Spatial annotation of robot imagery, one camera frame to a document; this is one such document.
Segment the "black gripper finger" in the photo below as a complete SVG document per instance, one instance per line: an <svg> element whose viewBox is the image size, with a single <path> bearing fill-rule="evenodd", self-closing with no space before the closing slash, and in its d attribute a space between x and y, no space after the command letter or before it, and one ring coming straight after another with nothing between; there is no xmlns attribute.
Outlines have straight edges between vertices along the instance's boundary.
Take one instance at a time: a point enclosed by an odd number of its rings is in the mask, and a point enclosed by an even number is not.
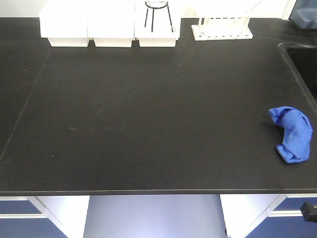
<svg viewBox="0 0 317 238"><path fill-rule="evenodd" d="M317 222L317 206L309 202L305 202L300 211L306 222Z"/></svg>

